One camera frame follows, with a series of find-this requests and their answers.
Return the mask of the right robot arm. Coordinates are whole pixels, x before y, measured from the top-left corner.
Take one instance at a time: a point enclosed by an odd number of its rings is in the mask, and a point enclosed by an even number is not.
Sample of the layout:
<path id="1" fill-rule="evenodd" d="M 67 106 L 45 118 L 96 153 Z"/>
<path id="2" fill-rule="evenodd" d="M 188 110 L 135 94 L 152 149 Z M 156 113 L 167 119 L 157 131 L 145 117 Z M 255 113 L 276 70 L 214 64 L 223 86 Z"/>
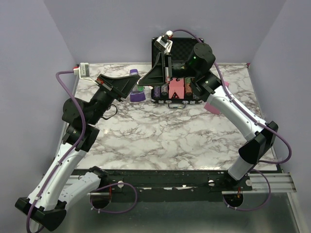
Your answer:
<path id="1" fill-rule="evenodd" d="M 272 147 L 278 125 L 273 121 L 267 123 L 253 114 L 223 86 L 221 79 L 210 70 L 216 58 L 208 44 L 196 43 L 183 63 L 172 62 L 172 44 L 172 41 L 155 42 L 160 52 L 152 69 L 139 81 L 139 85 L 156 87 L 172 83 L 174 78 L 190 77 L 193 93 L 218 109 L 238 128 L 246 143 L 239 149 L 238 159 L 223 179 L 227 189 L 235 190 L 241 185 L 241 178 Z"/>

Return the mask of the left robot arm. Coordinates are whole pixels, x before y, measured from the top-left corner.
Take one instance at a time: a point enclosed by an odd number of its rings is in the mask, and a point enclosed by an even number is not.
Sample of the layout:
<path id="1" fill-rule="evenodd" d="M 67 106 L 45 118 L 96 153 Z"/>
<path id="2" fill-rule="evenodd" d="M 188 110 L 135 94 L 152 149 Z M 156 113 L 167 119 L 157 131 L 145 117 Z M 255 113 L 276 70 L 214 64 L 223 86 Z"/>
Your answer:
<path id="1" fill-rule="evenodd" d="M 75 98 L 72 92 L 60 79 L 60 75 L 70 71 L 59 71 L 56 79 L 68 93 L 69 99 L 63 105 L 62 120 L 68 123 L 62 138 L 59 151 L 48 171 L 27 197 L 19 198 L 15 207 L 27 216 L 26 231 L 31 232 L 31 222 L 38 224 L 37 232 L 47 229 L 56 230 L 66 217 L 68 209 L 91 191 L 102 192 L 117 185 L 112 183 L 108 174 L 97 166 L 92 167 L 78 182 L 65 188 L 67 180 L 78 163 L 93 146 L 99 129 L 95 124 L 113 105 L 113 101 L 121 101 L 127 97 L 140 76 L 138 74 L 112 78 L 99 75 L 95 83 L 99 86 L 90 101 Z"/>

